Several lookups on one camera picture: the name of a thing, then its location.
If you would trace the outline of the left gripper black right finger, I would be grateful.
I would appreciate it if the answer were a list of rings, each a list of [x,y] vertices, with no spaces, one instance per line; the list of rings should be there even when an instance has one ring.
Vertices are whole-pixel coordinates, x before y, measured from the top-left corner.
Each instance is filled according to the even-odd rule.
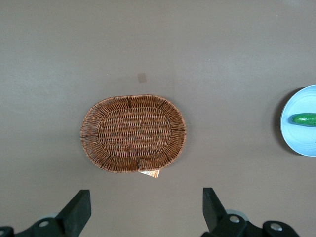
[[[244,237],[247,223],[235,213],[228,214],[213,188],[203,188],[203,216],[208,232],[202,237]]]

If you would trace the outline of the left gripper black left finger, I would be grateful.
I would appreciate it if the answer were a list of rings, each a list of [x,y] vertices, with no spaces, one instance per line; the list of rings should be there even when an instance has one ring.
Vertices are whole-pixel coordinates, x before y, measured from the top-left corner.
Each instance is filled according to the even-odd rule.
[[[16,237],[78,237],[91,217],[90,190],[80,190],[56,217],[35,222]]]

